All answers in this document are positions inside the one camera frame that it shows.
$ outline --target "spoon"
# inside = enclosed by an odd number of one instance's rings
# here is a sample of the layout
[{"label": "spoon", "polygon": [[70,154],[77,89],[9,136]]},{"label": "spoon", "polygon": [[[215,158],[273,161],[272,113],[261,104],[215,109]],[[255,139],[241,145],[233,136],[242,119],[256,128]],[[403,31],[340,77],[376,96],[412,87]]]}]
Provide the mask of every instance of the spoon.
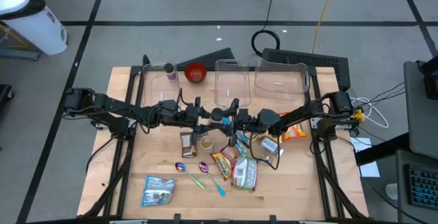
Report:
[{"label": "spoon", "polygon": [[185,169],[184,163],[182,163],[182,162],[175,163],[175,168],[177,168],[178,172],[187,173],[187,175],[189,175],[193,179],[193,181],[198,184],[199,187],[201,187],[203,190],[205,190],[204,183],[200,182],[198,179],[193,177],[189,172],[187,172],[187,170]]},{"label": "spoon", "polygon": [[212,182],[214,183],[214,185],[216,186],[216,188],[219,190],[219,193],[221,196],[225,196],[225,191],[223,189],[221,189],[221,187],[218,185],[218,183],[216,183],[216,181],[214,180],[214,178],[208,173],[208,165],[205,164],[204,162],[199,162],[199,169],[203,172],[208,174],[208,176],[210,176],[210,179],[212,180]]}]

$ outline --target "small jar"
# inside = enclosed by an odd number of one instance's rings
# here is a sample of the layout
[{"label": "small jar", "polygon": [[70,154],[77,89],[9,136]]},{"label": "small jar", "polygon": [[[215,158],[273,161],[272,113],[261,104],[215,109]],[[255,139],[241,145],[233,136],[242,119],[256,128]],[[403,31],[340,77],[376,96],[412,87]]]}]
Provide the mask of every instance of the small jar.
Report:
[{"label": "small jar", "polygon": [[214,153],[213,138],[211,138],[210,136],[203,136],[199,141],[199,146],[205,153]]},{"label": "small jar", "polygon": [[164,71],[166,72],[167,78],[170,82],[175,82],[178,80],[177,71],[171,63],[166,63],[164,65]]}]

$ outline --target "snack bag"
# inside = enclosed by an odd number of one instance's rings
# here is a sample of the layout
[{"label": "snack bag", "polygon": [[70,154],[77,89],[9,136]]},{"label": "snack bag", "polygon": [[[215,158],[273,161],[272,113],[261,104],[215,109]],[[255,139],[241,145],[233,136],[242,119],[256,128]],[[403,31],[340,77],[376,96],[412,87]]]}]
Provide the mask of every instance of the snack bag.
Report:
[{"label": "snack bag", "polygon": [[142,207],[167,204],[172,197],[174,187],[174,179],[167,180],[147,175],[143,190]]},{"label": "snack bag", "polygon": [[233,169],[232,186],[249,192],[255,191],[257,183],[257,161],[252,158],[239,157]]},{"label": "snack bag", "polygon": [[224,180],[229,179],[233,172],[236,158],[236,154],[233,148],[230,148],[230,146],[227,145],[220,152],[211,153],[210,155],[215,163],[219,166],[220,172],[224,176]]},{"label": "snack bag", "polygon": [[286,142],[288,140],[292,140],[293,138],[306,138],[307,134],[302,129],[301,123],[290,126],[287,128],[287,131],[281,134],[281,141]]}]

